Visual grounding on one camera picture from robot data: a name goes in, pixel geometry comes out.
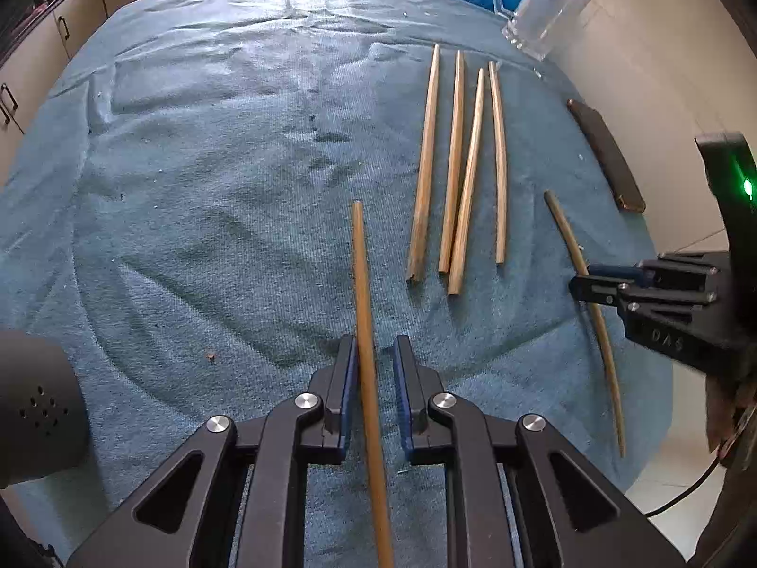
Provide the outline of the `right hand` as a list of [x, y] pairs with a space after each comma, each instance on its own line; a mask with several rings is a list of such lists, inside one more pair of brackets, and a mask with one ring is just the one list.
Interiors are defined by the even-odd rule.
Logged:
[[755, 397], [755, 382], [733, 389], [719, 378], [706, 378], [706, 437], [710, 453], [734, 433], [735, 412], [748, 408]]

